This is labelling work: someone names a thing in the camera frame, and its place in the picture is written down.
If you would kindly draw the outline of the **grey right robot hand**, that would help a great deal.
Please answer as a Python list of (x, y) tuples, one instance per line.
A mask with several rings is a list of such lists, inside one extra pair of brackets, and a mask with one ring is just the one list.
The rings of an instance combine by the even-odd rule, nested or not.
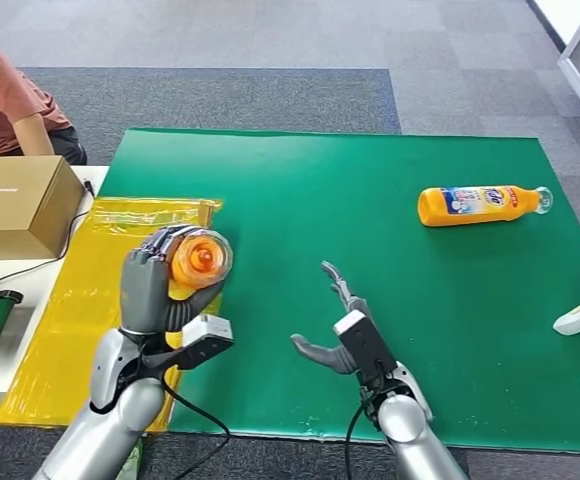
[[(347, 313), (358, 310), (368, 318), (372, 317), (367, 302), (353, 294), (347, 282), (335, 265), (322, 261), (321, 268), (331, 279), (331, 289), (339, 297)], [(336, 373), (348, 375), (358, 369), (354, 359), (343, 344), (333, 348), (319, 346), (310, 343), (301, 334), (292, 334), (290, 339), (295, 348), (304, 358), (330, 368)]]

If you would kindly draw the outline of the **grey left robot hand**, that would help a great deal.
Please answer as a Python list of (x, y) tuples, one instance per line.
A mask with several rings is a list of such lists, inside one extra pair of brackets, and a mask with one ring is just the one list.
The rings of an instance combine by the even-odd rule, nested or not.
[(193, 224), (159, 228), (124, 260), (122, 328), (138, 335), (175, 332), (217, 297), (233, 254), (225, 237)]

